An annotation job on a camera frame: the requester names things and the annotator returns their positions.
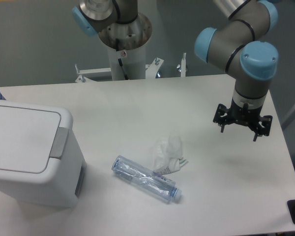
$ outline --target bottle cap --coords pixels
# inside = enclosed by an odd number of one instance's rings
[[[173,199],[174,199],[174,202],[177,203],[179,202],[179,199],[180,199],[180,196],[181,196],[181,193],[182,191],[180,189],[177,189],[174,196],[173,196]]]

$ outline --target bottle label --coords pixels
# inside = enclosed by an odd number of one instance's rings
[[[157,179],[159,179],[159,180],[163,181],[164,183],[167,183],[167,184],[169,184],[171,186],[175,186],[176,182],[171,180],[170,178],[166,178],[166,177],[164,177],[164,176],[162,176],[159,173],[156,173],[154,171],[153,171],[153,173],[155,174],[155,177]]]
[[[163,168],[160,168],[157,170],[158,173],[160,173],[161,175],[168,175],[171,173],[171,170],[169,169],[168,166],[164,166]]]

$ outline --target robotic arm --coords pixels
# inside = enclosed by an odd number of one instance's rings
[[[80,0],[72,12],[83,32],[98,34],[107,47],[113,80],[145,79],[152,26],[138,13],[138,0]]]
[[[276,73],[278,52],[266,42],[256,41],[277,22],[277,11],[266,0],[214,0],[231,21],[223,30],[204,29],[195,43],[196,55],[236,79],[229,109],[219,104],[213,122],[221,132],[225,125],[248,126],[254,141],[270,133],[272,116],[260,116],[272,77]]]

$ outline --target white cylinder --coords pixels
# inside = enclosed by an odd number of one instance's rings
[[[124,80],[125,75],[130,80],[140,80],[146,78],[146,44],[143,46],[126,51],[126,57],[121,57],[123,69],[118,62],[118,54],[115,49],[106,46],[113,80]]]
[[[218,8],[229,18],[246,0],[213,0]]]

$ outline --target metal bracket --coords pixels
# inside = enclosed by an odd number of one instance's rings
[[[161,58],[156,58],[151,65],[146,65],[146,79],[155,79],[156,75],[159,71],[159,68],[162,66],[164,60]],[[89,77],[105,77],[111,76],[112,71],[110,68],[101,68],[101,69],[91,69],[91,70],[79,70],[78,65],[75,64],[75,69],[78,75],[78,78],[75,80],[77,83],[85,83],[85,82],[95,82],[94,80],[90,80],[85,76]]]
[[[151,65],[148,65],[146,69],[146,79],[155,79],[163,62],[164,62],[163,59],[155,58],[155,60],[151,63]]]
[[[187,53],[183,53],[181,64],[178,64],[176,70],[180,73],[180,77],[186,77],[186,72],[188,71],[188,67],[186,65],[186,55]]]
[[[293,122],[294,119],[295,119],[295,104],[284,116],[282,120],[282,124],[281,124],[282,130],[285,130]]]

